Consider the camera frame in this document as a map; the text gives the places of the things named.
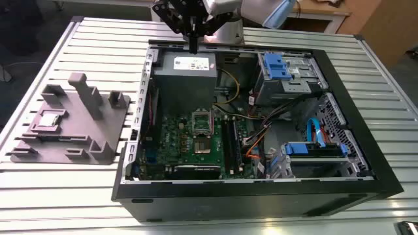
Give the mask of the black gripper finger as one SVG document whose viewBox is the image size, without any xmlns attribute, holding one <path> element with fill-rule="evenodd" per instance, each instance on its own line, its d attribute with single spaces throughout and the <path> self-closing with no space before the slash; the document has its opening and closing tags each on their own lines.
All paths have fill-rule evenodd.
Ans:
<svg viewBox="0 0 418 235">
<path fill-rule="evenodd" d="M 198 53 L 199 38 L 211 36 L 232 16 L 232 13 L 223 13 L 211 19 L 203 14 L 194 17 L 194 53 Z"/>
<path fill-rule="evenodd" d="M 188 51 L 194 53 L 194 31 L 190 7 L 191 4 L 188 1 L 155 1 L 151 8 L 170 29 L 176 34 L 183 35 L 184 39 L 188 41 Z"/>
</svg>

